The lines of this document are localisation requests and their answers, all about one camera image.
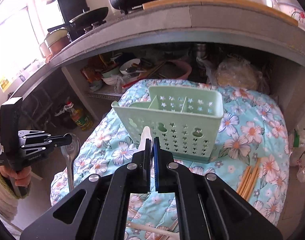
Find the white fleece sleeve forearm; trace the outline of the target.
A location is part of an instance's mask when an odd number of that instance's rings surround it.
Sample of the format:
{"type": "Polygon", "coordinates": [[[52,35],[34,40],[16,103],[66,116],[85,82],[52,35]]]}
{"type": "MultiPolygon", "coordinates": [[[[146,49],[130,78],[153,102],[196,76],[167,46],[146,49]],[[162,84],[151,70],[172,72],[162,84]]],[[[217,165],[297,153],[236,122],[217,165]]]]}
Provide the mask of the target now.
{"type": "Polygon", "coordinates": [[[8,221],[12,221],[17,214],[19,200],[29,195],[31,182],[28,187],[23,188],[26,192],[18,197],[14,192],[11,180],[4,178],[0,173],[0,215],[8,221]]]}

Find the person left hand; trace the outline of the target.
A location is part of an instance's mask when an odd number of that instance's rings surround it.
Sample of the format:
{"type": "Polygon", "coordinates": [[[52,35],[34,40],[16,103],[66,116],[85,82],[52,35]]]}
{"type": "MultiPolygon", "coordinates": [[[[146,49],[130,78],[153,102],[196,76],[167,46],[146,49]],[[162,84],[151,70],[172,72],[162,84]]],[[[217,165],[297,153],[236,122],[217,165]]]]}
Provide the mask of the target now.
{"type": "Polygon", "coordinates": [[[30,166],[24,168],[20,172],[15,172],[8,166],[0,166],[0,173],[4,178],[14,179],[16,186],[28,187],[31,182],[31,171],[32,168],[30,166]]]}

